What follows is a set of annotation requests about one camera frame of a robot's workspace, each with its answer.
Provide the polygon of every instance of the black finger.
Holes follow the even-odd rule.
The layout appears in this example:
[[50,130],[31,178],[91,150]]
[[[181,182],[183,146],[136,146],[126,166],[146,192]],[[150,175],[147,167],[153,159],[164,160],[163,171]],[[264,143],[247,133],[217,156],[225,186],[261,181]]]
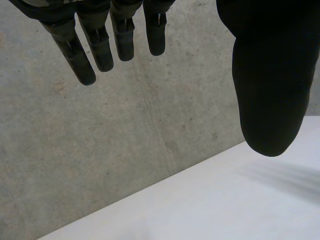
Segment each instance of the black finger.
[[150,53],[159,56],[166,48],[166,12],[175,0],[144,0],[143,10]]
[[320,49],[320,5],[296,1],[290,7],[272,15],[247,9],[259,13],[249,17],[235,5],[219,9],[237,37],[232,75],[244,138],[270,157],[282,154],[299,132]]
[[74,74],[83,85],[91,85],[96,75],[75,31],[75,19],[60,22],[41,22],[52,35]]
[[140,8],[142,0],[112,0],[110,17],[115,45],[121,61],[129,61],[135,55],[132,17]]
[[80,25],[101,72],[110,71],[114,60],[110,51],[106,20],[111,0],[84,0],[77,2],[77,15]]

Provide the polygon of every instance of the gray concrete wall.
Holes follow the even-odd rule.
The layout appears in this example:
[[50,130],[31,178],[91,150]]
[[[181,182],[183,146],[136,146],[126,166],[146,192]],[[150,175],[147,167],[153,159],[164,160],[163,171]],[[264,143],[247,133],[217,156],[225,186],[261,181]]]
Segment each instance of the gray concrete wall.
[[37,21],[0,2],[1,240],[37,239],[243,141],[234,37],[215,1],[179,0],[167,18],[166,52],[153,57],[137,12],[130,62],[108,19],[115,66],[94,67],[86,87]]

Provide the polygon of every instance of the white surface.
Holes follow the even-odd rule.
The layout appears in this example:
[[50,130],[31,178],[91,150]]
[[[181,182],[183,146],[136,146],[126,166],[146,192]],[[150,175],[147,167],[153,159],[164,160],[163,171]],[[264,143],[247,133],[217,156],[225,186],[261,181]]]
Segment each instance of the white surface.
[[320,117],[281,156],[241,143],[40,240],[319,240]]

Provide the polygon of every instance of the camouflage fabric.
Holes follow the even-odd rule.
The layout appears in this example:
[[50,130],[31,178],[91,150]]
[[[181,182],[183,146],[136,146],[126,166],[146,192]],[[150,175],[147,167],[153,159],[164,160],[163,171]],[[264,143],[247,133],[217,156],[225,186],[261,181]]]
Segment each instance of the camouflage fabric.
[[68,4],[68,3],[83,1],[83,0],[22,0],[22,1],[34,7],[48,7],[50,5]]

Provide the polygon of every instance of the robotic hand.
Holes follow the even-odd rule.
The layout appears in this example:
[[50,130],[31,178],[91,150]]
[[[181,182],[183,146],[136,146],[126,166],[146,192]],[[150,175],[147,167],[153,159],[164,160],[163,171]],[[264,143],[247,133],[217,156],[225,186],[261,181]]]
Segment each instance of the robotic hand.
[[75,13],[101,72],[114,67],[105,22],[110,12],[116,49],[120,60],[134,57],[133,16],[143,4],[146,33],[151,54],[165,51],[166,12],[175,0],[10,0],[29,18],[39,20],[84,85],[96,75],[75,31]]
[[[52,34],[84,85],[96,77],[75,32],[75,12],[100,71],[114,64],[105,28],[109,11],[119,58],[134,56],[132,17],[142,0],[10,1]],[[174,1],[143,0],[155,56],[165,50],[166,12]],[[244,138],[255,151],[278,156],[295,139],[308,107],[320,50],[320,0],[216,1],[222,22],[236,37],[232,75]]]

